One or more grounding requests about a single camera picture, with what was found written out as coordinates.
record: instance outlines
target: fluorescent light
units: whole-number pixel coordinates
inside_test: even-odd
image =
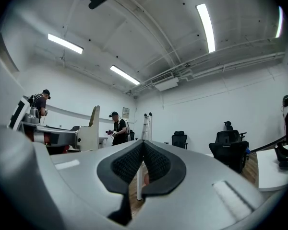
[[[135,80],[134,78],[130,77],[128,74],[126,74],[125,72],[123,72],[122,70],[118,69],[116,66],[112,66],[110,68],[112,71],[116,72],[117,74],[121,75],[122,77],[124,77],[125,79],[128,79],[130,82],[133,82],[135,85],[140,84],[139,81]]]
[[[277,28],[277,33],[275,37],[279,37],[280,32],[282,31],[282,25],[283,25],[283,10],[279,6],[279,19],[278,19],[278,28]]]
[[[73,51],[76,51],[79,54],[82,54],[83,48],[81,48],[81,47],[79,47],[79,46],[77,46],[75,44],[67,42],[67,41],[65,41],[65,40],[63,40],[63,39],[61,39],[59,37],[56,37],[54,35],[51,35],[51,34],[48,34],[48,39],[53,41],[53,42],[55,42],[55,43],[57,43],[57,44],[61,44],[64,47],[67,47],[67,48],[69,48],[69,49],[71,49]]]
[[[209,53],[214,52],[216,50],[215,46],[215,37],[213,36],[213,30],[212,30],[212,25],[211,25],[211,20],[209,17],[209,13],[207,10],[206,5],[203,3],[201,5],[196,6],[202,23],[204,25],[205,33],[206,33],[206,38],[207,38],[207,43],[208,43],[208,51]]]

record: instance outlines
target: air vent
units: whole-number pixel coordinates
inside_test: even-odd
[[[154,79],[152,79],[152,83],[160,83],[160,82],[163,82],[165,80],[169,80],[169,79],[172,79],[174,76],[171,72],[167,72],[159,77],[156,77]]]

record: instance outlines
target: black t-shirt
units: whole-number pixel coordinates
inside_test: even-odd
[[[46,108],[46,99],[44,96],[41,96],[37,99],[35,105],[34,105],[37,110],[40,112],[40,109],[43,107],[43,108]]]
[[[116,131],[116,132],[120,132],[125,127],[126,127],[126,122],[123,119],[120,120],[120,124],[118,121],[114,123],[114,131]],[[126,133],[119,134],[114,138],[113,145],[118,145],[118,144],[124,143],[126,141],[127,141],[126,140]]]

